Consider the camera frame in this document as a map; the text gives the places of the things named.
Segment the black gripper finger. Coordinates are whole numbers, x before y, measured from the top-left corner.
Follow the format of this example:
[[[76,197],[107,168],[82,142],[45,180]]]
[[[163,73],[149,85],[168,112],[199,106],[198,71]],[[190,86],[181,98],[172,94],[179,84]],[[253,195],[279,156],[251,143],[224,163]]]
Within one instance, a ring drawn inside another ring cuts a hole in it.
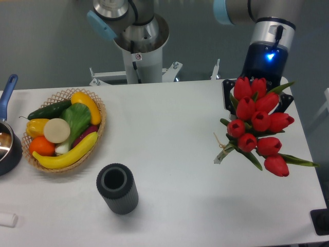
[[[291,103],[294,101],[294,97],[284,92],[281,92],[279,96],[280,96],[280,101],[277,107],[277,112],[284,113],[287,110],[287,108],[291,105]]]
[[[230,79],[225,79],[222,82],[222,90],[223,90],[223,100],[224,100],[224,108],[230,112],[230,114],[235,115],[235,108],[230,99],[231,91],[235,86],[235,81]]]

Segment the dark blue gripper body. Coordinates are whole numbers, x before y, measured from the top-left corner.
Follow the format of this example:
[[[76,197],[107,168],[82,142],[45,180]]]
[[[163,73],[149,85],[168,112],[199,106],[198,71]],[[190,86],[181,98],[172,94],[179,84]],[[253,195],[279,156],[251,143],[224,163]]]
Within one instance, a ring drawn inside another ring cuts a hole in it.
[[[259,18],[247,51],[242,77],[265,78],[270,86],[279,86],[295,30],[295,24],[285,19]]]

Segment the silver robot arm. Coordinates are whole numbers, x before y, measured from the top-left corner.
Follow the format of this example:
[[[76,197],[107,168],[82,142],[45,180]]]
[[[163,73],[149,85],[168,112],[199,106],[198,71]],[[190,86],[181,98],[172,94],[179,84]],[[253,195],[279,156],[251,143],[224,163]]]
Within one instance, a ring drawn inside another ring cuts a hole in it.
[[[302,5],[302,1],[214,1],[219,23],[255,24],[242,77],[265,78],[269,90],[280,85]],[[169,27],[154,12],[153,1],[94,1],[87,20],[100,37],[121,49],[129,84],[175,80],[181,64],[162,68]]]

